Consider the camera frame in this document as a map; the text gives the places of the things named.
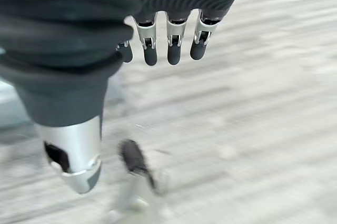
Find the robotic finger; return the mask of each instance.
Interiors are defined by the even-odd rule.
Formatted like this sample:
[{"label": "robotic finger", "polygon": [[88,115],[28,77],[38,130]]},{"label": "robotic finger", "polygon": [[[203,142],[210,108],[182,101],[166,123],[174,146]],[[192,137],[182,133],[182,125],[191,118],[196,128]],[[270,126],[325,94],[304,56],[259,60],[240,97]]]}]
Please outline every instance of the robotic finger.
[{"label": "robotic finger", "polygon": [[167,60],[171,65],[180,61],[180,50],[184,38],[185,27],[190,12],[166,13]]},{"label": "robotic finger", "polygon": [[190,52],[194,60],[199,60],[204,56],[211,35],[226,13],[227,11],[199,10]]},{"label": "robotic finger", "polygon": [[144,49],[145,62],[150,66],[157,63],[156,16],[157,14],[151,14],[134,18],[139,38]]}]

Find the floor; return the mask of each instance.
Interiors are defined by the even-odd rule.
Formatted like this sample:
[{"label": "floor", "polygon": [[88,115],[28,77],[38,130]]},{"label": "floor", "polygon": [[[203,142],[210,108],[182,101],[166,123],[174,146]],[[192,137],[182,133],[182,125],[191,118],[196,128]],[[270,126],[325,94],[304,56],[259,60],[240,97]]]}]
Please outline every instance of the floor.
[{"label": "floor", "polygon": [[134,60],[118,73],[124,99],[106,104],[104,168],[79,196],[47,165],[31,125],[0,134],[0,223],[102,223],[123,184],[116,154],[130,137],[170,177],[162,223],[337,222],[337,0],[236,0],[205,57]]}]

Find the tiled floor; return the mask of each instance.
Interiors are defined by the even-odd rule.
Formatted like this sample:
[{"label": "tiled floor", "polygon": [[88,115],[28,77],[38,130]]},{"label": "tiled floor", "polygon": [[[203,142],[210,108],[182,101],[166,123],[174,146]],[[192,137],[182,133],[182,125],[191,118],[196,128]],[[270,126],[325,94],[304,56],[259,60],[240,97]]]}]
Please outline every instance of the tiled floor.
[{"label": "tiled floor", "polygon": [[337,0],[236,0],[199,62],[195,18],[177,66],[165,59],[163,13],[158,65],[145,65],[135,35],[90,194],[57,178],[30,126],[1,134],[1,224],[101,223],[123,182],[124,137],[170,175],[165,223],[337,222]]}]

